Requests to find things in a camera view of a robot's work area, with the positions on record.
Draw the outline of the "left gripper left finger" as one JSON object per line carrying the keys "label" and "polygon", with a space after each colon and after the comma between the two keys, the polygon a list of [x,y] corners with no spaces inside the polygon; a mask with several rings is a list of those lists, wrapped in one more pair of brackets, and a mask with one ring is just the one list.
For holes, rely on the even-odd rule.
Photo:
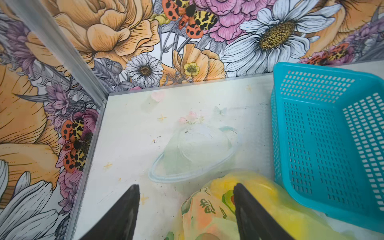
{"label": "left gripper left finger", "polygon": [[81,240],[132,240],[140,204],[140,187],[130,188]]}

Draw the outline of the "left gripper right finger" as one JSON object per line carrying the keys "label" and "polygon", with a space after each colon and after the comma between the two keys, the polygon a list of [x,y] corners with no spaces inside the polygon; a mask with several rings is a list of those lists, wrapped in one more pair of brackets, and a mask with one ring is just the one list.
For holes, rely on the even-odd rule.
{"label": "left gripper right finger", "polygon": [[240,183],[234,187],[234,201],[241,240],[293,239]]}

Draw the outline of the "yellow-green plastic bag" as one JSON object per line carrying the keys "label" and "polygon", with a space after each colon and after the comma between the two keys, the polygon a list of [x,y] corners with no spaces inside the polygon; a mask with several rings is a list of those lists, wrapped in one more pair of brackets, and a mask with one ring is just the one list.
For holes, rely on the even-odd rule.
{"label": "yellow-green plastic bag", "polygon": [[231,172],[182,204],[167,240],[353,240],[282,187],[250,171]]}

